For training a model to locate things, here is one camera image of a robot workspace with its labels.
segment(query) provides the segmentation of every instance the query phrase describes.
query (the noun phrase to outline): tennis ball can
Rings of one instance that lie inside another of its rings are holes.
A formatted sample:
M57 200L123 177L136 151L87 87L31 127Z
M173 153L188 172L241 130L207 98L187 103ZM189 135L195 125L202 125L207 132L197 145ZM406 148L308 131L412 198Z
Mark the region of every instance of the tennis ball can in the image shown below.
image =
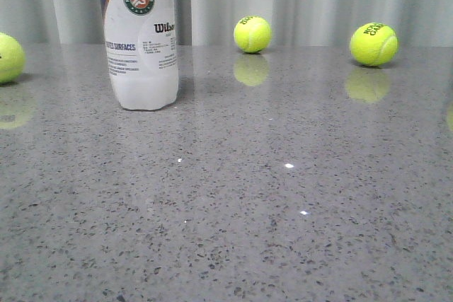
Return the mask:
M105 50L115 97L127 110L176 100L178 58L173 0L101 0Z

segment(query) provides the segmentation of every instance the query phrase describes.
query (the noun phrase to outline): granite countertop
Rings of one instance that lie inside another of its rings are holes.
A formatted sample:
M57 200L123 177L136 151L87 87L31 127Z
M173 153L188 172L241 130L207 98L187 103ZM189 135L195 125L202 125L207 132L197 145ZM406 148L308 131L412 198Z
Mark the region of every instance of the granite countertop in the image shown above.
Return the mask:
M102 45L0 87L0 301L453 301L453 50L180 47L119 107Z

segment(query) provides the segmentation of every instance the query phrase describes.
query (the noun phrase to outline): gray speckled surface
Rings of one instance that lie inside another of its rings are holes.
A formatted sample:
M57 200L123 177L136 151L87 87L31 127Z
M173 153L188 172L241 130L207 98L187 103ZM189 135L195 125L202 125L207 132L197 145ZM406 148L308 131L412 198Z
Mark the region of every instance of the gray speckled surface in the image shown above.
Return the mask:
M0 129L0 301L453 301L452 49L375 71L182 47L156 112L119 108L102 45L25 50L0 87L22 124Z

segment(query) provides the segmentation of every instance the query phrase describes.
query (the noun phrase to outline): countertop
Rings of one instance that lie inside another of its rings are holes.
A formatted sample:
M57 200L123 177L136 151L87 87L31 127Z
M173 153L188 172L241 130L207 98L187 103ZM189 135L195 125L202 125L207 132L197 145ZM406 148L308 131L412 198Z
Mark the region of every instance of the countertop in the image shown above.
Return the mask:
M453 301L453 49L179 47L117 103L102 45L0 87L0 301Z

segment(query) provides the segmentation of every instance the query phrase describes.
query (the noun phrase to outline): gray curtain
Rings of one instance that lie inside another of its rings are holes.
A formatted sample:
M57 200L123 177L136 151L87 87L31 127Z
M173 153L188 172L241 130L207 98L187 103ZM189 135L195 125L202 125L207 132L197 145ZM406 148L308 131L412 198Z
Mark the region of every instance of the gray curtain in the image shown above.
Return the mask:
M0 0L0 31L21 42L102 43L99 0ZM402 45L453 46L453 0L176 0L183 45L232 45L243 16L271 23L273 45L338 46L381 21Z

